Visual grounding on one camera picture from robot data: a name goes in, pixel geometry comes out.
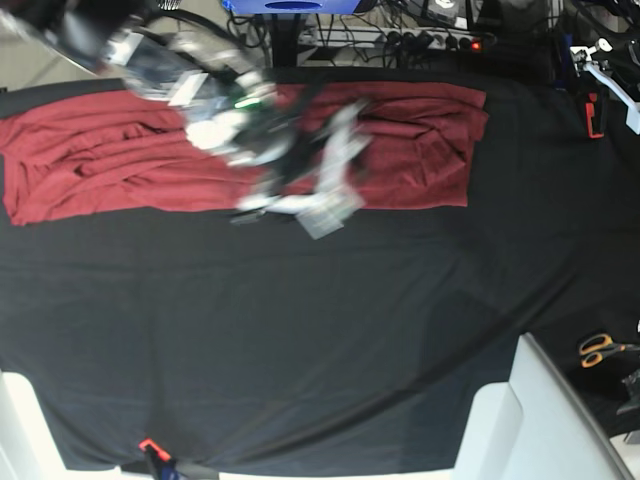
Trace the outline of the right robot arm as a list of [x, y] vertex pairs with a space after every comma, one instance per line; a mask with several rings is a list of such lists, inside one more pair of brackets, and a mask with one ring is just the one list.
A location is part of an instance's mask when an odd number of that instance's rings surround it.
[[1, 21], [88, 72], [117, 70], [132, 92], [180, 112], [195, 147], [262, 168], [236, 203], [236, 223], [284, 214], [319, 239], [361, 208], [348, 172], [370, 141], [358, 127], [363, 104], [304, 132], [299, 119], [321, 84], [278, 106], [275, 83], [244, 45], [205, 17], [156, 1], [5, 1]]

